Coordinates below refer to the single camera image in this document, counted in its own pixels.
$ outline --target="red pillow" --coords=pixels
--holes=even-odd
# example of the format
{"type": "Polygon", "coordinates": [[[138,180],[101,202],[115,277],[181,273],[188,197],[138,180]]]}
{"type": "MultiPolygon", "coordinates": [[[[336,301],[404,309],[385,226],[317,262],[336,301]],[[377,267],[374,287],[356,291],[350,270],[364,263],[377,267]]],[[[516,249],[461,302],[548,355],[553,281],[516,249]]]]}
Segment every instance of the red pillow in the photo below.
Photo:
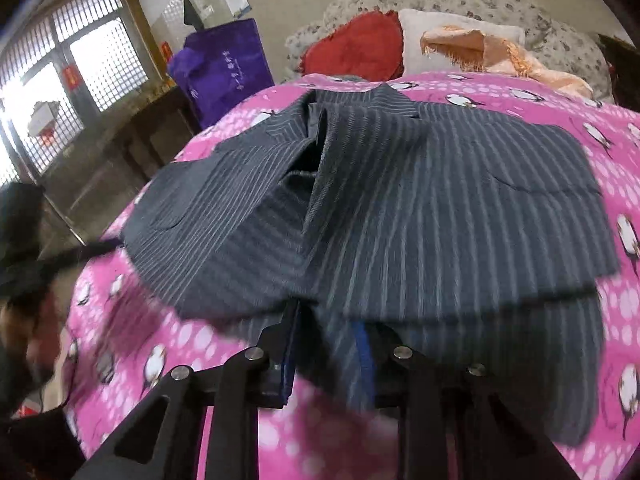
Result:
{"type": "Polygon", "coordinates": [[[402,27],[398,13],[365,12],[318,41],[302,56],[303,74],[357,75],[388,81],[402,73],[402,27]]]}

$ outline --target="jacket pocket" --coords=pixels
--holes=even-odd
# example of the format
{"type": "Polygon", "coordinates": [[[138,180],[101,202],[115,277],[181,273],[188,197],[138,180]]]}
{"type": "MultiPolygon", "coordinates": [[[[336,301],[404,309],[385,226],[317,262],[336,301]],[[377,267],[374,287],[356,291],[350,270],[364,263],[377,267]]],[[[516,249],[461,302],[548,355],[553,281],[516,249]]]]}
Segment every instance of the jacket pocket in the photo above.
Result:
{"type": "Polygon", "coordinates": [[[176,227],[194,203],[202,200],[224,158],[224,154],[213,153],[202,160],[174,162],[163,168],[143,196],[154,204],[149,212],[150,227],[157,231],[176,227]]]}
{"type": "Polygon", "coordinates": [[[492,121],[466,135],[495,180],[527,192],[599,192],[580,143],[558,126],[492,121]]]}

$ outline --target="penguin print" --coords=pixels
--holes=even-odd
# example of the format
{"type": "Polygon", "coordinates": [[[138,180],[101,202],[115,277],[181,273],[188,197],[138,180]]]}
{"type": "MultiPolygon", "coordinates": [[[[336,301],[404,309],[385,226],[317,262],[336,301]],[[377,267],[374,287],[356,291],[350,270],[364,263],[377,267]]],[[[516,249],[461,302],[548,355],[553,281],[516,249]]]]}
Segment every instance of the penguin print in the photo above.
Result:
{"type": "Polygon", "coordinates": [[[124,280],[124,274],[119,275],[113,283],[111,283],[111,287],[109,289],[109,297],[113,298],[116,294],[118,294],[122,290],[122,282],[124,280]]]}
{"type": "Polygon", "coordinates": [[[78,294],[78,306],[84,306],[89,303],[91,296],[91,283],[85,283],[78,294]]]}
{"type": "Polygon", "coordinates": [[[148,389],[153,388],[158,384],[162,371],[164,370],[164,363],[166,362],[166,348],[163,344],[158,344],[151,349],[151,354],[146,359],[145,368],[143,370],[143,385],[142,394],[148,389]]]}
{"type": "Polygon", "coordinates": [[[524,99],[525,101],[533,101],[535,103],[541,103],[545,99],[537,94],[529,92],[527,90],[519,90],[517,88],[510,88],[511,95],[518,99],[524,99]]]}
{"type": "Polygon", "coordinates": [[[458,81],[464,81],[465,79],[473,79],[472,77],[467,77],[462,74],[447,74],[447,77],[449,79],[456,79],[458,81]]]}
{"type": "Polygon", "coordinates": [[[626,127],[629,128],[629,133],[634,140],[636,148],[640,147],[640,128],[632,123],[629,123],[626,127]]]}
{"type": "Polygon", "coordinates": [[[251,126],[255,126],[256,124],[260,124],[262,121],[272,117],[276,114],[275,110],[262,110],[259,114],[254,117],[254,120],[251,121],[251,126]]]}
{"type": "Polygon", "coordinates": [[[506,111],[509,115],[512,115],[512,116],[514,116],[514,117],[518,117],[518,118],[520,118],[520,119],[524,119],[524,117],[523,117],[523,116],[521,116],[521,115],[520,115],[519,113],[517,113],[517,112],[514,112],[513,110],[505,110],[505,111],[506,111]]]}
{"type": "Polygon", "coordinates": [[[473,99],[460,94],[449,94],[446,99],[452,105],[457,106],[466,106],[468,108],[478,108],[479,106],[484,106],[484,103],[477,103],[473,101],[473,99]]]}
{"type": "Polygon", "coordinates": [[[611,157],[609,150],[613,146],[613,142],[607,139],[607,137],[605,137],[604,134],[599,129],[593,126],[593,124],[582,123],[582,126],[584,127],[585,130],[587,130],[587,133],[591,137],[593,137],[593,139],[596,140],[596,142],[599,145],[601,145],[604,148],[604,151],[607,153],[607,155],[611,157]]]}
{"type": "Polygon", "coordinates": [[[624,421],[622,423],[622,439],[626,440],[626,425],[629,420],[638,412],[638,369],[634,364],[628,364],[622,370],[620,381],[618,382],[618,397],[624,421]]]}
{"type": "Polygon", "coordinates": [[[593,99],[583,97],[582,102],[591,108],[602,108],[602,101],[594,101],[593,99]]]}
{"type": "Polygon", "coordinates": [[[76,422],[76,414],[69,410],[66,412],[66,424],[69,427],[69,431],[74,436],[74,439],[78,440],[78,423],[76,422]]]}
{"type": "Polygon", "coordinates": [[[638,276],[638,260],[640,260],[640,246],[638,245],[638,235],[631,218],[628,215],[618,215],[618,235],[626,256],[631,261],[636,277],[638,276]]]}
{"type": "Polygon", "coordinates": [[[95,373],[102,384],[111,383],[115,374],[113,353],[107,350],[98,357],[98,360],[95,362],[95,373]]]}
{"type": "Polygon", "coordinates": [[[80,340],[78,338],[73,339],[71,345],[69,345],[69,350],[66,352],[66,358],[75,363],[78,361],[78,347],[80,346],[80,340]]]}
{"type": "Polygon", "coordinates": [[[570,103],[574,102],[574,100],[571,99],[567,94],[563,94],[562,92],[554,92],[554,94],[556,94],[558,97],[561,97],[565,101],[569,101],[570,103]]]}
{"type": "Polygon", "coordinates": [[[416,88],[420,85],[418,83],[412,83],[411,81],[405,81],[402,83],[391,83],[389,86],[394,90],[410,90],[411,88],[416,88]]]}

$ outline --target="wooden table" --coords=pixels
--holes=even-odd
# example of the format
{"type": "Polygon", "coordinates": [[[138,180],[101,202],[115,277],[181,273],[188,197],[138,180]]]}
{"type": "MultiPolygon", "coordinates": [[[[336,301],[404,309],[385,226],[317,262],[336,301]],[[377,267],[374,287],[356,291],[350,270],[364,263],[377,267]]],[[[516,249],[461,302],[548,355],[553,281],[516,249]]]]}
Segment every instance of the wooden table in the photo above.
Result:
{"type": "Polygon", "coordinates": [[[151,143],[151,136],[166,122],[167,117],[174,113],[180,114],[187,123],[191,137],[200,132],[200,123],[193,113],[191,102],[182,90],[175,86],[137,111],[124,126],[120,127],[111,141],[112,146],[120,152],[131,171],[145,183],[150,180],[150,177],[133,157],[130,147],[135,139],[139,140],[158,165],[158,169],[162,168],[165,161],[151,143]]]}

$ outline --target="pillow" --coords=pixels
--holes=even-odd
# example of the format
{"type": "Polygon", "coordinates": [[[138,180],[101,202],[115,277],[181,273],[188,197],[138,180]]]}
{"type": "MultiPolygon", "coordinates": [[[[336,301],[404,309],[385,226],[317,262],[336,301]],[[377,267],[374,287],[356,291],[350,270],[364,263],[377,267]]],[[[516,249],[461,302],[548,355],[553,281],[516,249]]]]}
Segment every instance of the pillow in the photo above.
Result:
{"type": "Polygon", "coordinates": [[[436,70],[455,70],[456,66],[443,54],[433,52],[422,54],[420,49],[420,38],[432,28],[444,27],[445,25],[457,25],[461,28],[476,28],[485,34],[498,36],[513,43],[524,45],[524,30],[513,25],[495,25],[489,22],[480,22],[466,16],[458,14],[448,14],[446,12],[422,12],[415,9],[403,9],[398,12],[400,24],[402,25],[402,38],[404,47],[402,50],[402,63],[404,73],[402,75],[419,74],[422,72],[434,72],[436,70]]]}
{"type": "Polygon", "coordinates": [[[300,70],[305,75],[357,75],[368,81],[388,81],[401,75],[398,13],[373,10],[356,16],[311,46],[302,57],[300,70]]]}
{"type": "Polygon", "coordinates": [[[361,12],[379,7],[388,10],[417,9],[450,12],[501,25],[522,27],[524,46],[532,50],[551,28],[551,16],[533,0],[334,0],[326,8],[322,23],[327,33],[361,12]]]}
{"type": "Polygon", "coordinates": [[[598,45],[586,34],[552,20],[552,28],[531,53],[547,68],[568,72],[584,79],[593,88],[593,98],[611,96],[609,65],[598,45]]]}

